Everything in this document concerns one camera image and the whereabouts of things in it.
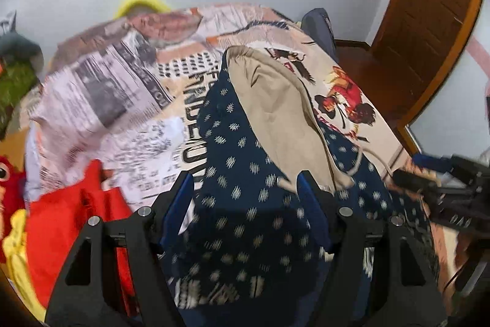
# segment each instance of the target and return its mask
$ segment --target plush toy eye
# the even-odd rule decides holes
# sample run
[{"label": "plush toy eye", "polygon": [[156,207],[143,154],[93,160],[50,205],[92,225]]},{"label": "plush toy eye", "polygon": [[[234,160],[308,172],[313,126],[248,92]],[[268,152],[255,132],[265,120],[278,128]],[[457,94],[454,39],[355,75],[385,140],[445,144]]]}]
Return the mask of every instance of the plush toy eye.
[{"label": "plush toy eye", "polygon": [[8,166],[0,162],[0,182],[6,182],[10,178]]}]

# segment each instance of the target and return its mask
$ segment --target navy blue patterned fabric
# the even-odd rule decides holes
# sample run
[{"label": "navy blue patterned fabric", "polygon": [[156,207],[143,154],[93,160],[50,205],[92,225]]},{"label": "navy blue patterned fabric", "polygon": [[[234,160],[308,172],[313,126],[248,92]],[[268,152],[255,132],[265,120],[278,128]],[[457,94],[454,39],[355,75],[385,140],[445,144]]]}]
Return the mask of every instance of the navy blue patterned fabric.
[{"label": "navy blue patterned fabric", "polygon": [[[324,270],[324,252],[311,234],[299,197],[277,186],[277,178],[285,175],[257,141],[230,82],[226,54],[223,60],[219,79],[198,114],[199,133],[207,142],[207,165],[203,186],[194,197],[195,217],[180,236],[180,245],[168,252],[165,271],[180,278],[175,289],[180,307],[225,306],[225,302],[230,306],[240,298],[280,302],[286,295],[284,288],[277,290],[280,281],[291,281],[295,285],[291,292],[300,301],[318,290],[312,271]],[[322,122],[318,125],[337,167],[351,169],[359,148]],[[371,219],[403,214],[416,227],[412,229],[415,236],[430,231],[420,206],[388,191],[365,156],[352,177],[355,184],[351,188],[334,193],[339,205]],[[366,308],[371,271],[372,253],[366,251],[365,275],[353,318],[361,317]],[[185,298],[181,303],[178,292],[183,284],[186,296],[193,287],[197,303],[189,305]],[[223,289],[226,295],[218,296]]]}]

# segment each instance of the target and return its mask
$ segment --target door frame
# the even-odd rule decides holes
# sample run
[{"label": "door frame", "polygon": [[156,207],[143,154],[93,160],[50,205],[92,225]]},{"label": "door frame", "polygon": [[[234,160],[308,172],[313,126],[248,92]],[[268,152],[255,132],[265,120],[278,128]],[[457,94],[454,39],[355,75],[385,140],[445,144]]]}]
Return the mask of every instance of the door frame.
[{"label": "door frame", "polygon": [[[388,22],[395,12],[397,3],[398,0],[390,0],[388,3],[383,20],[381,21],[378,32],[376,33],[374,41],[371,45],[371,54],[377,49],[381,39],[383,39],[386,27],[388,26]],[[482,0],[470,0],[466,16],[462,22],[458,34],[456,35],[454,44],[451,46],[447,57],[443,61],[443,64],[440,66],[439,70],[435,74],[435,77],[428,84],[420,98],[396,124],[396,133],[398,133],[397,136],[399,139],[401,139],[403,146],[411,155],[420,152],[420,149],[410,132],[409,125],[423,111],[425,106],[430,102],[432,97],[434,97],[439,87],[443,84],[449,73],[452,71],[456,61],[459,59],[460,54],[468,42],[471,32],[473,31],[474,24],[480,11],[481,3]]]}]

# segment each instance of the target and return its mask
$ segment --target baseboard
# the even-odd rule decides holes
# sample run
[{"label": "baseboard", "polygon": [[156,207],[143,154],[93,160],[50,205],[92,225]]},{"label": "baseboard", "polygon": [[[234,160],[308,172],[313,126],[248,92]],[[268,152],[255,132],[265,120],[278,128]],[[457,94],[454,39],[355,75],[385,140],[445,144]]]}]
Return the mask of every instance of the baseboard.
[{"label": "baseboard", "polygon": [[360,47],[364,50],[371,49],[366,42],[360,40],[335,40],[335,46],[337,47]]}]

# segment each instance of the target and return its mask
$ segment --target wooden floor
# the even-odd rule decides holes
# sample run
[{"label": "wooden floor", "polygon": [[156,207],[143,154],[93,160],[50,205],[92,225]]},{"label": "wooden floor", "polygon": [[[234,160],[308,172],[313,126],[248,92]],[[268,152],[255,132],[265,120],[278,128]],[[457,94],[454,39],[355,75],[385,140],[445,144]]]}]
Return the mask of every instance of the wooden floor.
[{"label": "wooden floor", "polygon": [[403,71],[399,66],[381,65],[368,51],[359,47],[338,47],[337,53],[342,69],[393,130],[413,103],[411,88],[403,80]]}]

